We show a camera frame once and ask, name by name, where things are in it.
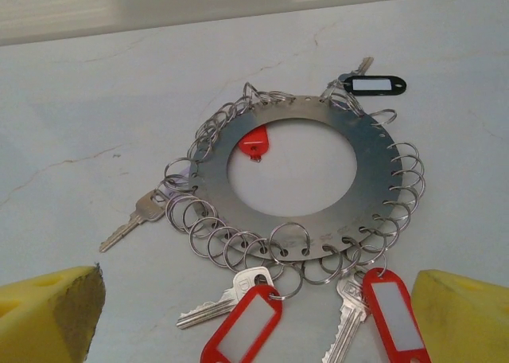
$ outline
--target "punched hole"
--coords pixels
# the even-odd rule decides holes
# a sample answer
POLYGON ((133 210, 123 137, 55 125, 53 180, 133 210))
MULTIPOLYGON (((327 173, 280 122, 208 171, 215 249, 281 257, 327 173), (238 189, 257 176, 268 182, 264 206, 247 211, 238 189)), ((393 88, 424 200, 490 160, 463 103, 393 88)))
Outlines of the punched hole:
POLYGON ((267 285, 268 281, 267 281, 267 278, 263 274, 258 274, 254 278, 254 284, 255 285, 267 285))
POLYGON ((55 277, 55 276, 53 276, 53 277, 50 277, 50 278, 38 280, 33 285, 34 286, 40 286, 40 287, 52 286, 55 283, 59 283, 61 280, 62 280, 62 277, 59 277, 59 276, 55 277))
POLYGON ((19 301, 0 300, 0 318, 21 304, 19 301))

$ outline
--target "key head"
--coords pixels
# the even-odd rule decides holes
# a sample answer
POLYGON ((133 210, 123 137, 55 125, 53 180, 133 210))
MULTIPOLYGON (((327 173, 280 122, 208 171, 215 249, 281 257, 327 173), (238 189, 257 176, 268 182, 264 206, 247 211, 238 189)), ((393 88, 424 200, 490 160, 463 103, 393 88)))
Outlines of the key head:
POLYGON ((154 192, 148 192, 136 202, 135 213, 142 221, 157 221, 165 214, 165 210, 154 200, 154 192))
POLYGON ((341 278, 336 286, 337 293, 345 302, 352 303, 355 307, 367 308, 362 283, 357 280, 356 276, 355 273, 351 273, 341 278))
POLYGON ((266 267, 251 267, 237 273, 233 278, 233 288, 235 289, 237 299, 240 300, 249 289, 257 284, 274 285, 270 277, 269 269, 266 267))

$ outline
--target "red plastic tag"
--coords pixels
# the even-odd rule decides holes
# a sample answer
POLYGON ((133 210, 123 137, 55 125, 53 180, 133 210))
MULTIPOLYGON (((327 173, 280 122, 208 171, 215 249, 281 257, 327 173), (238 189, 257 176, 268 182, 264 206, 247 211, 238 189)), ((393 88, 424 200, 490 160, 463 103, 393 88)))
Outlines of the red plastic tag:
POLYGON ((200 363, 250 363, 281 320, 282 301, 269 285, 252 287, 201 353, 200 363))
POLYGON ((431 363, 422 342, 410 294, 392 271, 374 268, 363 278, 363 293, 391 363, 431 363))
POLYGON ((269 136, 265 126, 256 127, 239 141, 239 148, 254 162, 260 162, 262 155, 269 150, 269 136))

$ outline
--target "key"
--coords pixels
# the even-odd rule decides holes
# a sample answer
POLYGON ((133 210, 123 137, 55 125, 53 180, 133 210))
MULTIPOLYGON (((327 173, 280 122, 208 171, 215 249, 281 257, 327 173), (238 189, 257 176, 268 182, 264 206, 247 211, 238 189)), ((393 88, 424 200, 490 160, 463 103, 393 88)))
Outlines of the key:
POLYGON ((371 67, 371 64, 373 63, 374 60, 375 60, 375 58, 373 58, 373 57, 365 57, 363 59, 363 61, 361 62, 358 69, 353 70, 346 74, 341 74, 339 76, 338 80, 340 82, 344 82, 350 76, 364 75, 366 73, 366 71, 371 67))
POLYGON ((181 314, 177 320, 177 327, 182 330, 187 329, 231 312, 247 291, 257 284, 274 285, 266 267, 258 266, 242 270, 233 278, 232 288, 225 290, 218 302, 206 302, 188 313, 181 314))
POLYGON ((164 208, 153 201, 153 196, 154 191, 150 191, 136 202, 136 209, 131 213, 129 222, 120 226, 111 236, 108 237, 106 241, 101 243, 101 246, 99 247, 99 251, 101 253, 112 248, 138 225, 143 224, 146 221, 157 221, 163 214, 165 214, 164 208))
POLYGON ((336 341, 331 344, 330 350, 321 360, 322 363, 340 363, 344 360, 360 323, 370 314, 363 299, 362 286, 356 281, 355 276, 351 273, 337 283, 337 292, 343 298, 340 325, 336 341))

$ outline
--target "crack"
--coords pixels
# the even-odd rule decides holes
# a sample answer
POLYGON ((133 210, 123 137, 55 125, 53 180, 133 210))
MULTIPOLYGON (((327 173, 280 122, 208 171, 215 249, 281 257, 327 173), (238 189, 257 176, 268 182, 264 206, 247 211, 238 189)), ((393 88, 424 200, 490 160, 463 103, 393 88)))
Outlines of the crack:
POLYGON ((119 51, 117 53, 108 54, 108 55, 105 55, 105 56, 102 56, 102 57, 91 58, 91 59, 86 59, 86 60, 57 60, 57 61, 54 61, 52 63, 90 63, 90 62, 103 61, 105 59, 115 58, 115 57, 123 55, 123 54, 127 53, 128 51, 134 49, 137 45, 139 45, 140 43, 142 43, 146 39, 148 39, 150 37, 153 37, 154 35, 159 34, 163 29, 164 28, 160 28, 159 30, 157 30, 154 33, 147 34, 144 37, 141 37, 141 38, 137 39, 136 41, 131 42, 126 48, 124 48, 123 50, 121 50, 121 51, 119 51))
POLYGON ((36 171, 30 178, 27 182, 21 184, 20 186, 17 186, 16 188, 14 188, 13 190, 11 190, 9 192, 9 194, 7 194, 7 198, 4 200, 4 201, 0 201, 0 209, 3 207, 3 205, 5 205, 7 202, 9 202, 10 198, 12 197, 12 195, 14 193, 16 193, 18 190, 21 190, 23 188, 25 188, 27 185, 29 185, 39 174, 42 174, 44 173, 46 170, 50 169, 50 168, 53 168, 54 166, 62 166, 63 164, 72 164, 74 162, 82 162, 83 160, 90 160, 91 158, 97 158, 99 157, 101 154, 105 154, 107 152, 110 152, 112 150, 116 150, 117 148, 121 147, 122 144, 118 145, 118 146, 113 146, 112 148, 108 148, 107 150, 102 150, 100 151, 99 153, 97 154, 93 154, 92 156, 87 156, 86 158, 77 158, 75 160, 64 160, 62 162, 56 162, 54 164, 51 164, 49 166, 46 166, 45 168, 43 168, 42 170, 38 170, 36 171))
POLYGON ((484 130, 485 132, 489 133, 489 135, 490 135, 491 137, 493 137, 493 138, 497 138, 497 139, 502 140, 502 141, 504 141, 504 142, 506 141, 506 139, 505 139, 505 138, 503 138, 502 136, 497 135, 497 134, 494 134, 493 132, 491 132, 491 131, 488 129, 488 126, 486 125, 486 123, 484 122, 484 120, 482 120, 482 119, 481 119, 481 118, 480 118, 480 117, 479 117, 479 116, 478 116, 478 115, 477 115, 474 111, 472 111, 472 110, 468 110, 468 113, 469 113, 470 115, 472 115, 474 118, 476 118, 478 121, 480 121, 480 123, 481 123, 481 124, 482 124, 482 126, 483 126, 483 130, 484 130))
POLYGON ((333 28, 334 26, 337 26, 339 24, 339 21, 336 21, 336 22, 333 22, 329 25, 326 25, 324 27, 322 27, 321 29, 319 29, 314 35, 313 35, 313 41, 315 42, 315 48, 318 47, 318 37, 320 36, 320 34, 322 34, 325 30, 329 30, 331 28, 333 28))

